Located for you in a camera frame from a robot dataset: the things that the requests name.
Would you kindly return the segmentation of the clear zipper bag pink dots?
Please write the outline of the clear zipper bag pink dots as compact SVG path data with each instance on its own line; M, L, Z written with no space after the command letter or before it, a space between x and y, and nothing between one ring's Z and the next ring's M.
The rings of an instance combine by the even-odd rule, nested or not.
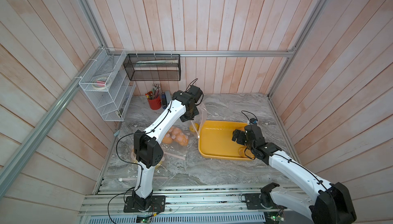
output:
M199 139L202 133L202 128L207 120L207 109L205 104L198 106L199 114L190 121L189 130Z

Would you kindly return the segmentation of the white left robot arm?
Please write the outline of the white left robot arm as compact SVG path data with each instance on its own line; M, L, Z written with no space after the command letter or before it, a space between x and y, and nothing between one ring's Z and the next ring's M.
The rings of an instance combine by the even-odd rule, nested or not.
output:
M199 115L198 105L202 97L202 90L194 85L186 91L175 92L166 110L149 127L134 133L134 152L141 166L135 189L139 198L145 200L152 194L152 178L163 156L160 144L164 136L177 120L192 121Z

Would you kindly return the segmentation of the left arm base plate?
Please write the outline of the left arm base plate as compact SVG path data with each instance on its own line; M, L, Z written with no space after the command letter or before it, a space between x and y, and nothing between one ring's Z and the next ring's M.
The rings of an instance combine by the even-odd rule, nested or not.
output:
M165 210L165 195L149 195L142 198L137 194L128 196L124 205L124 213L163 212Z

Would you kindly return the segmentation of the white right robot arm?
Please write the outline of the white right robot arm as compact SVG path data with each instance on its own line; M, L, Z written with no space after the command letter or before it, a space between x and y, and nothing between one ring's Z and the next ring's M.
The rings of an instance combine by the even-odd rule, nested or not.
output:
M257 124L234 130L232 140L245 146L255 158L280 171L305 192L301 195L287 191L280 184L270 183L261 189L260 194L245 196L249 208L286 207L315 224L352 224L356 221L355 208L345 185L318 177L276 144L267 143Z

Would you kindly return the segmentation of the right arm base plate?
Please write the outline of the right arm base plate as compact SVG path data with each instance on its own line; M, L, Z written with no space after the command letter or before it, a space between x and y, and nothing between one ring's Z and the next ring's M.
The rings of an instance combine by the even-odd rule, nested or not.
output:
M284 206L276 205L270 196L272 190L279 186L277 183L270 183L263 187L260 193L242 194L240 197L241 202L247 205L248 210L285 209Z

